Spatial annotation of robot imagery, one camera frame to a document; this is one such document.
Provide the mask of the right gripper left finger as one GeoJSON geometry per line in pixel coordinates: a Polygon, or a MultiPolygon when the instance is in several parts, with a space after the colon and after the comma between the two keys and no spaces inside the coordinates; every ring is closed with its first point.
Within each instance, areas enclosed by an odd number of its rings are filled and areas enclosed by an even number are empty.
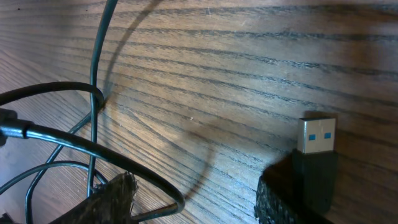
{"type": "Polygon", "coordinates": [[[128,224],[137,191],[135,176],[125,172],[96,188],[89,198],[79,203],[51,224],[128,224]]]}

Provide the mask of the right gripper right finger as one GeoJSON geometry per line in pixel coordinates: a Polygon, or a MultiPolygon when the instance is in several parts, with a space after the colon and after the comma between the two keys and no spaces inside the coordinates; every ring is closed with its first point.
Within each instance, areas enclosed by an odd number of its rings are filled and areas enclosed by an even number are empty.
{"type": "Polygon", "coordinates": [[[256,190],[259,223],[332,224],[334,154],[288,154],[264,170],[256,190]]]}

